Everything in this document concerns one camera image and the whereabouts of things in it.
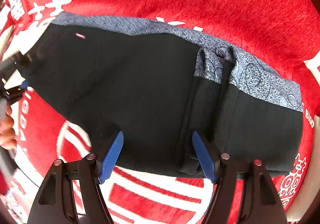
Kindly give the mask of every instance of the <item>red and white blanket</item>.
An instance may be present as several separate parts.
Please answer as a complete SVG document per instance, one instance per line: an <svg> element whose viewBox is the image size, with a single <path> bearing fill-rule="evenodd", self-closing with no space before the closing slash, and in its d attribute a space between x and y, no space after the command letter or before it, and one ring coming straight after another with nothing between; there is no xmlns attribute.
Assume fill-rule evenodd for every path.
<svg viewBox="0 0 320 224"><path fill-rule="evenodd" d="M288 176L273 178L285 209L306 173L313 141L313 116L320 111L320 16L310 0L7 0L11 12L0 33L41 27L60 11L157 19L202 31L238 45L301 86L303 136ZM304 61L313 60L306 67ZM79 160L90 150L86 133L66 121L35 91L19 107L19 144L44 176L56 158ZM236 221L242 182L238 181L229 223ZM102 186L116 223L200 223L214 187L208 180L184 179L115 168ZM83 208L78 183L76 202Z"/></svg>

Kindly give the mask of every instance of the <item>black fabric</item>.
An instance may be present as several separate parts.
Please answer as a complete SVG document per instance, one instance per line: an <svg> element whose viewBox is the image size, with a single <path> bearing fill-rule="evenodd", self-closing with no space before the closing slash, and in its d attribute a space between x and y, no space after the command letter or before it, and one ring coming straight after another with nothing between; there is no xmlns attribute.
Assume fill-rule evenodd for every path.
<svg viewBox="0 0 320 224"><path fill-rule="evenodd" d="M301 112L254 98L229 84L213 142L232 157L260 159L277 176L292 170L301 135Z"/></svg>
<svg viewBox="0 0 320 224"><path fill-rule="evenodd" d="M229 61L221 84L194 77L198 50L171 34L128 36L50 25L29 51L38 60L19 71L46 102L88 133L92 152L122 130L116 165L203 178L191 141L198 131L232 157L262 160L272 176L290 171L302 113L229 84Z"/></svg>

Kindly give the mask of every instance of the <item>human hand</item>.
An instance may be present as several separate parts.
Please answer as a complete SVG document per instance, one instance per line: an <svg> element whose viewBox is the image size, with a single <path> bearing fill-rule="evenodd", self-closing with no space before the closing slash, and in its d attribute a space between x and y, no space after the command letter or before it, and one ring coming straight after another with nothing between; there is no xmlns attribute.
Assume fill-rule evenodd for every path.
<svg viewBox="0 0 320 224"><path fill-rule="evenodd" d="M17 149L16 133L13 129L14 120L10 117L12 109L6 108L7 116L0 121L0 145L7 150Z"/></svg>

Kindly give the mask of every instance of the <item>black wire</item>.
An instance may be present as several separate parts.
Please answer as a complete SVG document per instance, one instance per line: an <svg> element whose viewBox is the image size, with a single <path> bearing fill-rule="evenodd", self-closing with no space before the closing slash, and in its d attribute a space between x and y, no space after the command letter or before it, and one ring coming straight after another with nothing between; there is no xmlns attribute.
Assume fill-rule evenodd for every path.
<svg viewBox="0 0 320 224"><path fill-rule="evenodd" d="M28 175L26 175L25 174L25 172L23 171L23 170L21 170L21 168L20 167L18 167L18 169L34 184L34 185L36 185L35 184L35 182L33 181L33 180L31 180L30 178L29 178L29 176Z"/></svg>

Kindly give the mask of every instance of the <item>gray waistband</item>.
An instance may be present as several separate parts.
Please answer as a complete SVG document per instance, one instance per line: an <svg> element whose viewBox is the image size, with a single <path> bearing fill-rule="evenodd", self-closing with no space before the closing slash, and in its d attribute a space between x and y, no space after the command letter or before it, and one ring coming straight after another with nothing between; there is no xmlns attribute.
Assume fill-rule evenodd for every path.
<svg viewBox="0 0 320 224"><path fill-rule="evenodd" d="M239 90L275 105L302 112L300 86L282 78L265 62L220 38L195 30L136 17L84 17L60 13L56 25L81 25L128 35L171 33L200 46L195 76L221 83L223 60L235 63L229 82Z"/></svg>

